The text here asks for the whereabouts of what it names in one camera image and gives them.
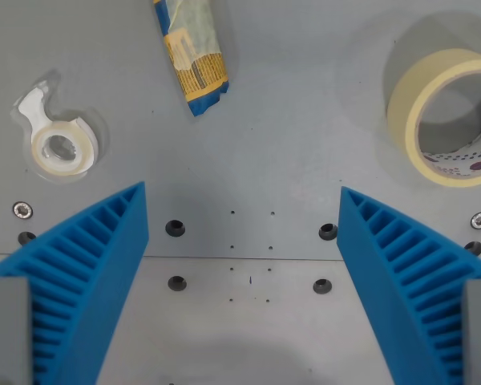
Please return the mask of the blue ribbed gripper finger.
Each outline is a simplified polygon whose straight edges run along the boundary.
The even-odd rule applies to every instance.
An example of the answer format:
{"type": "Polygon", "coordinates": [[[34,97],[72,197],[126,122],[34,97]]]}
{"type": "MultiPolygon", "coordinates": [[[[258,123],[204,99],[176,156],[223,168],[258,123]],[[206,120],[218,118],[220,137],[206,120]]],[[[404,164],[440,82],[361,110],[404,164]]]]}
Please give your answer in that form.
{"type": "Polygon", "coordinates": [[[96,383],[148,240],[139,182],[0,261],[0,278],[29,284],[35,384],[96,383]]]}
{"type": "Polygon", "coordinates": [[[394,383],[463,383],[463,286],[481,260],[347,187],[337,244],[394,383]]]}

